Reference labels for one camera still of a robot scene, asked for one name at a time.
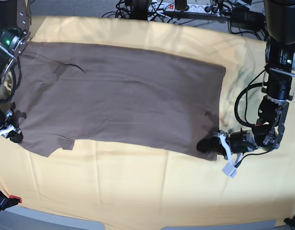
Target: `yellow fabric surface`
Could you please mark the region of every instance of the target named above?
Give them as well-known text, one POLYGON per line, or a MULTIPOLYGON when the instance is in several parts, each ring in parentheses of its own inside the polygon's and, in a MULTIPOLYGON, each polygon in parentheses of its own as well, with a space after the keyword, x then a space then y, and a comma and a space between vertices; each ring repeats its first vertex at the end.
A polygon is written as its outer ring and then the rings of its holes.
MULTIPOLYGON (((240 128, 233 113, 235 99, 265 63, 264 42, 166 23, 35 17, 32 31, 35 42, 135 47, 225 66, 220 100, 224 130, 240 128)), ((263 96, 259 90, 250 93, 251 122, 263 96)), ((222 157, 208 162, 161 149, 92 140, 77 140, 73 151, 59 149, 45 158, 0 138, 0 190, 21 197, 23 207, 100 221, 108 230, 270 219, 281 224, 295 213, 295 100, 279 150, 248 157, 233 180, 221 172, 226 163, 222 157)))

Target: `gray carpet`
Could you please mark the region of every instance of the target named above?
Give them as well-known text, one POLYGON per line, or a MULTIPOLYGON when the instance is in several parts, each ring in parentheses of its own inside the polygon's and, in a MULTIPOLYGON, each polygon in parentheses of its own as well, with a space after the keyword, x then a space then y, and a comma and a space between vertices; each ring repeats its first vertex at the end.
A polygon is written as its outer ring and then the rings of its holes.
MULTIPOLYGON (((50 15, 50 16, 86 16, 101 17, 109 11, 115 11, 115 5, 119 0, 33 0, 31 11, 33 15, 50 15)), ((164 2, 174 2, 174 0, 164 0, 164 2)), ((207 4, 209 0, 188 0, 188 3, 207 4)), ((253 4, 253 11, 263 11, 263 3, 253 4)), ((180 22, 186 22, 188 19, 181 19, 180 22)), ((216 30, 228 33, 227 23, 217 20, 196 20, 185 24, 185 26, 195 26, 209 30, 216 30)))

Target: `brown shirt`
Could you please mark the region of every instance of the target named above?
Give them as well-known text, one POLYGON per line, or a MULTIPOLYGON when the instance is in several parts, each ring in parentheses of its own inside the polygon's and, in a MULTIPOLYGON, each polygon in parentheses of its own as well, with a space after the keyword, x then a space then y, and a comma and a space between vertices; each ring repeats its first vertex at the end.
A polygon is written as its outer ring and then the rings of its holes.
POLYGON ((49 156, 76 139, 114 141, 215 160, 196 150, 218 127, 225 68, 141 49, 30 42, 13 102, 23 148, 49 156))

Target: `electrical cable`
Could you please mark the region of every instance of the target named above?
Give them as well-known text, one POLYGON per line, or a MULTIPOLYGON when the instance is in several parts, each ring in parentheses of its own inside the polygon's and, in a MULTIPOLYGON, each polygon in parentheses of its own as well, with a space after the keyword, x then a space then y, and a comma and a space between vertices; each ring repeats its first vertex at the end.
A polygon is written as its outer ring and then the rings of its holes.
POLYGON ((251 90, 251 89, 254 89, 254 88, 258 88, 258 87, 261 87, 261 86, 262 86, 262 82, 261 82, 261 83, 255 83, 255 84, 253 84, 253 85, 248 86, 247 88, 245 88, 244 90, 241 91, 241 93, 238 95, 238 97, 237 97, 237 99, 236 99, 235 107, 234 107, 235 117, 236 117, 237 121, 238 121, 241 125, 243 125, 243 126, 250 127, 250 128, 255 127, 254 124, 250 124, 250 123, 248 123, 248 122, 245 122, 245 121, 243 121, 243 120, 240 118, 240 116, 239 116, 239 114, 238 114, 238 106, 239 106, 240 99, 242 98, 243 95, 246 94, 246 92, 247 92, 248 90, 251 90))
POLYGON ((18 69, 19 69, 19 77, 18 77, 18 83, 16 85, 16 90, 19 88, 21 81, 22 81, 22 69, 21 69, 21 64, 20 64, 20 57, 17 58, 18 62, 18 69))
POLYGON ((167 21, 167 23, 171 22, 173 19, 174 19, 174 17, 171 17, 171 18, 167 21))
POLYGON ((261 40, 261 37, 256 32, 253 32, 253 31, 233 32, 232 31, 232 21, 231 21, 231 19, 229 19, 227 21, 227 26, 228 26, 229 33, 232 34, 232 35, 252 34, 252 35, 255 35, 258 40, 261 40))
POLYGON ((268 32, 268 28, 265 26, 263 29, 262 29, 263 33, 264 33, 264 38, 263 40, 266 42, 268 40, 268 37, 269 37, 269 32, 268 32))
POLYGON ((102 18, 103 18, 105 15, 109 14, 109 13, 114 13, 114 14, 116 14, 116 11, 109 11, 109 12, 103 14, 103 15, 102 15, 102 18))
POLYGON ((164 20, 164 17, 160 17, 159 15, 156 15, 154 18, 152 18, 150 21, 154 21, 156 18, 159 18, 162 23, 166 23, 164 20))
POLYGON ((229 0, 223 0, 223 2, 228 3, 231 6, 232 9, 234 8, 233 3, 231 1, 229 1, 229 0))
POLYGON ((166 11, 166 9, 170 6, 174 6, 174 3, 167 5, 163 11, 166 11))
POLYGON ((174 17, 169 17, 169 16, 167 16, 167 15, 165 15, 165 14, 162 14, 162 13, 160 13, 160 12, 156 12, 156 14, 159 14, 160 16, 163 16, 163 20, 164 20, 165 18, 169 18, 169 19, 173 20, 174 23, 175 23, 175 22, 179 23, 179 21, 178 21, 178 20, 175 20, 174 17))
POLYGON ((237 26, 238 26, 239 32, 241 32, 241 29, 240 29, 239 23, 237 23, 237 26))
POLYGON ((132 11, 132 7, 133 7, 133 5, 131 6, 131 9, 130 9, 130 11, 129 11, 128 8, 127 8, 127 6, 125 6, 126 8, 124 8, 124 7, 120 7, 121 4, 125 4, 125 1, 120 0, 120 1, 116 4, 115 7, 116 7, 117 11, 116 11, 116 15, 115 15, 115 17, 118 18, 119 15, 120 15, 121 18, 127 19, 126 16, 128 15, 128 18, 130 18, 130 14, 131 14, 131 11, 132 11))
POLYGON ((10 69, 10 71, 11 71, 11 80, 12 80, 11 93, 6 99, 0 99, 0 104, 4 104, 4 103, 7 103, 7 102, 11 101, 11 99, 14 96, 15 90, 16 90, 17 79, 16 79, 16 76, 15 76, 14 67, 12 67, 10 69))
POLYGON ((225 10, 225 12, 223 12, 222 14, 224 15, 224 16, 229 16, 229 15, 231 15, 231 13, 232 13, 232 11, 233 11, 233 7, 231 6, 231 8, 229 7, 229 6, 227 6, 227 5, 225 5, 225 4, 222 4, 222 7, 221 7, 221 11, 223 11, 223 7, 225 7, 227 10, 225 10))
POLYGON ((108 16, 107 16, 107 18, 109 18, 109 17, 111 17, 111 16, 115 16, 116 15, 116 13, 113 13, 113 14, 109 14, 108 16))
POLYGON ((248 92, 249 92, 249 87, 250 85, 252 85, 252 83, 260 77, 261 74, 263 74, 266 70, 263 70, 260 74, 257 75, 257 77, 255 77, 247 86, 247 92, 246 92, 246 103, 245 103, 245 112, 244 112, 244 120, 245 122, 249 123, 247 120, 247 111, 248 111, 248 92))
POLYGON ((159 5, 158 5, 157 9, 155 9, 154 6, 152 5, 153 9, 155 10, 154 13, 156 13, 156 12, 159 10, 159 8, 160 8, 162 2, 163 2, 163 0, 160 1, 160 3, 159 3, 159 5))
POLYGON ((263 153, 251 153, 251 154, 247 154, 247 155, 245 155, 236 165, 235 165, 235 167, 236 168, 238 168, 240 165, 241 165, 241 163, 242 163, 242 161, 246 158, 246 157, 248 157, 248 156, 260 156, 260 155, 263 155, 263 154, 266 154, 266 153, 269 153, 269 152, 271 152, 273 150, 273 147, 269 150, 269 151, 266 151, 266 152, 263 152, 263 153))

